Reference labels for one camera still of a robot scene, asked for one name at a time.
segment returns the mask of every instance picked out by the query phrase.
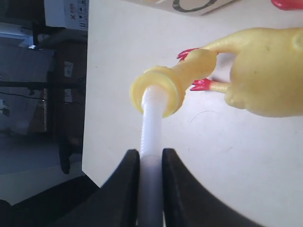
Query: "white plastic tube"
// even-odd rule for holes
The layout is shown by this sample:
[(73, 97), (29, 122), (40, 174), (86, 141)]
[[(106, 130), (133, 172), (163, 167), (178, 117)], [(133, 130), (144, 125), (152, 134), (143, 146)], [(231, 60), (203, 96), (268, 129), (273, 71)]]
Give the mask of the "white plastic tube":
[(163, 227), (162, 116), (168, 95), (160, 86), (150, 86), (142, 99), (143, 126), (140, 149), (138, 226)]

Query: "black logo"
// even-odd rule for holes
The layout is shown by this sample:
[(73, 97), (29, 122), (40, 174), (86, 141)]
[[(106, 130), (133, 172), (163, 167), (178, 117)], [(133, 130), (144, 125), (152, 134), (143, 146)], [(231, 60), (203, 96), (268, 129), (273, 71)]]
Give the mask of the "black logo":
[(216, 3), (217, 0), (210, 0), (208, 3), (206, 3), (205, 5), (201, 6), (201, 7), (198, 7), (198, 8), (193, 8), (193, 9), (183, 9), (181, 6), (180, 6), (180, 0), (174, 0), (174, 2), (172, 3), (172, 7), (178, 11), (178, 12), (181, 12), (181, 13), (191, 13), (191, 12), (197, 12), (199, 10), (202, 10), (202, 9), (205, 9), (211, 5), (213, 5), (214, 3)]

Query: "yellow rubber chicken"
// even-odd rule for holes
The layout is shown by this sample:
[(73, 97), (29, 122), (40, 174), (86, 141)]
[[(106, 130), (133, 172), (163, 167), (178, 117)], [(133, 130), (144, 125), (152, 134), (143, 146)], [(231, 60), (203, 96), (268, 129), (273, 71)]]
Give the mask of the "yellow rubber chicken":
[[(230, 82), (206, 79), (219, 53), (237, 55)], [(131, 99), (142, 112), (141, 100), (148, 86), (162, 86), (169, 95), (164, 117), (183, 104), (185, 90), (225, 93), (228, 105), (266, 117), (303, 115), (303, 28), (251, 28), (231, 34), (201, 48), (183, 51), (172, 68), (156, 66), (132, 85)]]
[[(261, 116), (303, 115), (303, 28), (242, 30), (201, 49), (237, 57), (230, 83), (195, 80), (191, 90), (225, 93), (228, 105)], [(192, 50), (178, 57), (186, 61)]]

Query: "white tabletop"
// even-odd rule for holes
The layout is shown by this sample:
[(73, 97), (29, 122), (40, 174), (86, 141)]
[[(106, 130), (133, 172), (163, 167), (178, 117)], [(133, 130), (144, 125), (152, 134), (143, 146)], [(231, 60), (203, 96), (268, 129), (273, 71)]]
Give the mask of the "white tabletop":
[[(144, 70), (173, 66), (182, 50), (256, 26), (303, 26), (303, 11), (239, 0), (186, 17), (91, 0), (83, 171), (102, 185), (128, 149), (139, 149), (142, 116), (129, 88)], [(212, 77), (228, 81), (233, 56), (218, 58)], [(163, 146), (174, 148), (203, 186), (246, 217), (268, 227), (302, 227), (303, 117), (260, 117), (223, 98), (187, 92), (181, 109), (163, 120)]]

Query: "red feet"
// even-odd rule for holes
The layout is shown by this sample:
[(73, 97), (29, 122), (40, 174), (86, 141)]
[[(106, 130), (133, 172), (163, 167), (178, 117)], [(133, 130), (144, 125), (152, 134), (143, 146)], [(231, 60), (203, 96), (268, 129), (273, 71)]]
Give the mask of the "red feet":
[(303, 0), (271, 0), (271, 2), (282, 10), (303, 9)]
[(189, 54), (189, 52), (196, 50), (196, 49), (197, 48), (182, 51), (180, 54), (178, 54), (177, 59), (180, 59), (179, 61), (183, 61), (186, 58), (186, 56)]
[(213, 81), (210, 79), (196, 79), (192, 83), (192, 85), (195, 85), (193, 88), (191, 88), (191, 91), (208, 91), (210, 89), (210, 85)]

